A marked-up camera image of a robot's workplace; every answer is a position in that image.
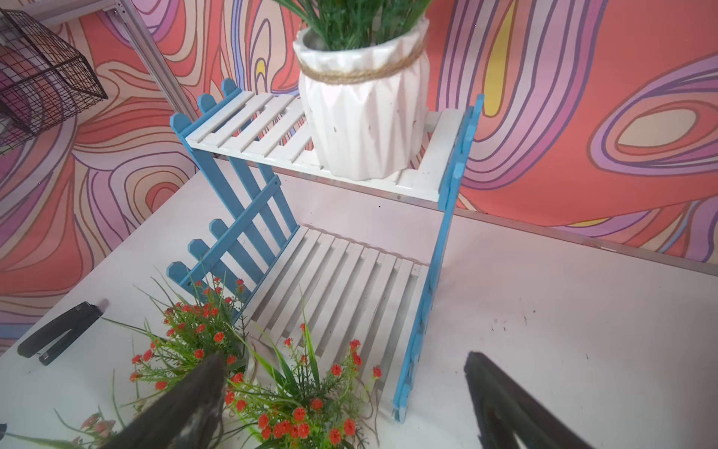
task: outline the potted plant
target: potted plant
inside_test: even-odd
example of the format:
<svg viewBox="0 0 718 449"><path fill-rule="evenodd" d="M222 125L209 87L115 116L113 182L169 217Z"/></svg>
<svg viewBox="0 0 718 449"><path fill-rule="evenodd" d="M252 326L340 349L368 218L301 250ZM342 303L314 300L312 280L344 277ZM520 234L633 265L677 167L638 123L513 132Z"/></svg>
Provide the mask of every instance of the potted plant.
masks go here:
<svg viewBox="0 0 718 449"><path fill-rule="evenodd" d="M431 0L276 0L308 28L294 41L314 150L332 174L384 178L419 152Z"/></svg>

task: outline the plant stand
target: plant stand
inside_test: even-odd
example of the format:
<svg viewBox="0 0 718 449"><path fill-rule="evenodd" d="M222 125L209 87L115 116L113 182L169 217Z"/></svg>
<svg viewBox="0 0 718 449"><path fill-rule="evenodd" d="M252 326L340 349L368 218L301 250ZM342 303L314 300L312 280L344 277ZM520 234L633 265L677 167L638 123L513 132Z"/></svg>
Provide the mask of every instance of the plant stand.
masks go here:
<svg viewBox="0 0 718 449"><path fill-rule="evenodd" d="M239 277L252 279L256 287L249 292L243 313L264 331L265 336L256 337L274 343L301 338L303 310L323 371L346 351L349 340L359 339L362 379L369 380L372 368L381 367L379 410L403 421L483 95L466 111L429 112L423 157L416 158L410 168L382 180L352 181L322 169L311 149L301 103L293 96L254 95L229 79L222 90L225 98L220 103L208 94L200 96L203 115L196 122L175 114L170 124L235 221L229 226L219 219L212 221L209 227L216 242L211 247L201 239L190 242L196 265L189 268L174 262L167 275L195 296L194 283L200 281L198 291L203 291L207 274L223 279L230 290ZM247 208L212 153L228 157L252 198ZM264 188L246 160L258 164ZM298 225L271 166L437 203L444 217L430 265ZM270 208L270 198L289 229L288 236ZM254 224L257 216L279 246L276 254ZM238 241L242 233L258 259ZM241 276L220 260L225 254L244 271Z"/></svg>

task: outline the black stapler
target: black stapler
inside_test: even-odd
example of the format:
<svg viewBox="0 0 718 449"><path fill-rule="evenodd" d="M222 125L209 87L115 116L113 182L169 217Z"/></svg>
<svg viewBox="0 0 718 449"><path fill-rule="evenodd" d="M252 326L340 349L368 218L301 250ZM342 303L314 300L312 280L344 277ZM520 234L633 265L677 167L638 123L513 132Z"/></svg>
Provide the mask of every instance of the black stapler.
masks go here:
<svg viewBox="0 0 718 449"><path fill-rule="evenodd" d="M49 365L100 316L102 316L102 310L99 307L87 301L82 302L26 338L25 341L17 346L17 353L23 357L30 358L67 332L57 343L40 356L40 363Z"/></svg>

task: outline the wooden shelf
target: wooden shelf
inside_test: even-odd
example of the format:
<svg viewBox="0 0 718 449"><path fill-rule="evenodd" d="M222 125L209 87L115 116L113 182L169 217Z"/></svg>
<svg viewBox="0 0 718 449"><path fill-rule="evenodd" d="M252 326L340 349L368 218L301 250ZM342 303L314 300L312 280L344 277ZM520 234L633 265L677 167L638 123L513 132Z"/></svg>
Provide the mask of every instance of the wooden shelf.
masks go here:
<svg viewBox="0 0 718 449"><path fill-rule="evenodd" d="M337 177L322 167L302 102L290 95L241 92L192 131L187 143L195 149L438 202L464 114L456 109L429 112L423 151L411 166L387 178L366 181Z"/></svg>

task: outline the twine rope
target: twine rope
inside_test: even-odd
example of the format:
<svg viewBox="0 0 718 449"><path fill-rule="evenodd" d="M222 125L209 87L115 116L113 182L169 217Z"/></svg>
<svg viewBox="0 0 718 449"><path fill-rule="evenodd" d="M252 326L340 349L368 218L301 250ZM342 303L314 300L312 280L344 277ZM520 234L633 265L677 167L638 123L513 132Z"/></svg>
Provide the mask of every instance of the twine rope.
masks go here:
<svg viewBox="0 0 718 449"><path fill-rule="evenodd" d="M317 72L299 61L299 68L304 76L324 84L359 84L366 81L388 78L414 64L424 53L424 42L420 42L404 59L389 63L379 69L354 70L353 72Z"/></svg>

